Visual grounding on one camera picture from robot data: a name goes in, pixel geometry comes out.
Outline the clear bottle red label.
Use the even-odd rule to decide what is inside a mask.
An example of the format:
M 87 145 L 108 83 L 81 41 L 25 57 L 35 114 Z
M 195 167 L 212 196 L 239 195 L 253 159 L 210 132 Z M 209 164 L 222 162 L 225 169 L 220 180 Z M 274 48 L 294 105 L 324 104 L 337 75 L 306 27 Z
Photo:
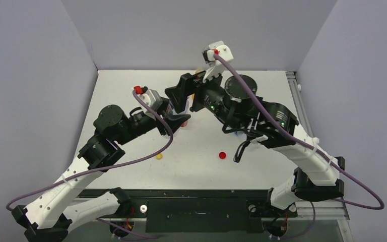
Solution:
M 184 128 L 184 127 L 186 127 L 187 126 L 187 123 L 188 123 L 188 120 L 185 120 L 182 124 L 181 124 L 181 128 Z

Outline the yellow bottle cap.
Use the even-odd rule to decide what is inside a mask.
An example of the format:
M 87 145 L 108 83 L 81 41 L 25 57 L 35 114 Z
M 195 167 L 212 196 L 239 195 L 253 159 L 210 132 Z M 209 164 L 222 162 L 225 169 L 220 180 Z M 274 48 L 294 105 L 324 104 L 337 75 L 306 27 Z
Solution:
M 161 160 L 162 158 L 163 158 L 163 155 L 161 153 L 156 155 L 157 160 Z

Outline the red bottle cap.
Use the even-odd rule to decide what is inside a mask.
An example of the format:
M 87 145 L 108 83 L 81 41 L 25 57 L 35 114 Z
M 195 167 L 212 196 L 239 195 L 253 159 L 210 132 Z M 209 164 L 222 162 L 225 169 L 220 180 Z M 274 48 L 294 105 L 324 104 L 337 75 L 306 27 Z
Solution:
M 220 158 L 220 159 L 225 159 L 226 156 L 227 156 L 227 155 L 226 155 L 225 152 L 220 152 L 220 153 L 219 153 L 219 158 Z

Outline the clear water bottle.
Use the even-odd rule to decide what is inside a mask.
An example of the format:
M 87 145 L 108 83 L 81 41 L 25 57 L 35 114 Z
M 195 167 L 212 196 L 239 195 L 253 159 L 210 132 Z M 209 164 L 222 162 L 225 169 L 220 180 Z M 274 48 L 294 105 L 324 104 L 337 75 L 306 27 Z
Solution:
M 174 105 L 173 103 L 171 102 L 171 115 L 185 115 L 185 114 L 189 114 L 189 99 L 186 100 L 186 104 L 185 104 L 185 108 L 182 112 L 180 113 L 177 113 L 175 108 L 174 108 Z M 174 138 L 177 136 L 177 134 L 179 133 L 180 130 L 184 129 L 184 128 L 181 128 L 179 127 L 176 131 L 173 131 L 173 136 Z

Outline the yellow juice bottle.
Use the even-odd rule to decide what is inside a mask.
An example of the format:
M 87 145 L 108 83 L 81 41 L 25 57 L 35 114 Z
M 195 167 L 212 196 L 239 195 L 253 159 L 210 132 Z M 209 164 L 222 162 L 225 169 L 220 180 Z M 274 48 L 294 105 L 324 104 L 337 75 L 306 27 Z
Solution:
M 199 91 L 199 88 L 203 85 L 203 79 L 206 71 L 197 69 L 194 73 L 194 80 L 193 80 L 193 86 L 194 90 L 191 97 L 191 100 L 194 101 L 196 93 Z

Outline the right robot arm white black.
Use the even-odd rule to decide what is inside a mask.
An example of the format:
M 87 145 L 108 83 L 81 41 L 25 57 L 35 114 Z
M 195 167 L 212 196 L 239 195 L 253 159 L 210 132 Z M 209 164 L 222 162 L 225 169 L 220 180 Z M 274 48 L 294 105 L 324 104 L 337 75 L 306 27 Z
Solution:
M 245 148 L 260 144 L 283 154 L 296 164 L 286 182 L 268 191 L 265 211 L 277 215 L 299 200 L 320 202 L 344 195 L 344 182 L 339 172 L 344 169 L 342 157 L 324 159 L 318 141 L 310 137 L 297 117 L 284 105 L 264 101 L 256 96 L 257 84 L 246 75 L 222 75 L 207 81 L 205 73 L 184 74 L 174 87 L 165 89 L 173 108 L 181 113 L 189 96 L 192 112 L 209 110 L 223 125 L 224 133 L 243 132 L 234 161 L 239 162 Z

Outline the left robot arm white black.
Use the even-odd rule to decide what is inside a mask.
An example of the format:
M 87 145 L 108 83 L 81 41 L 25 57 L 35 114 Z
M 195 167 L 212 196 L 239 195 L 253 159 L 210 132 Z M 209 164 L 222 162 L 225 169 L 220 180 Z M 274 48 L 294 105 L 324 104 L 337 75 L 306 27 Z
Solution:
M 123 156 L 121 145 L 158 129 L 171 135 L 189 119 L 188 114 L 167 112 L 168 99 L 155 108 L 156 118 L 140 111 L 126 115 L 117 105 L 98 114 L 94 135 L 80 149 L 71 165 L 49 189 L 28 205 L 19 205 L 12 216 L 24 227 L 28 241 L 62 241 L 75 228 L 107 215 L 124 217 L 132 212 L 129 195 L 121 188 L 107 189 L 97 198 L 73 205 L 73 200 L 95 179 L 105 174 Z

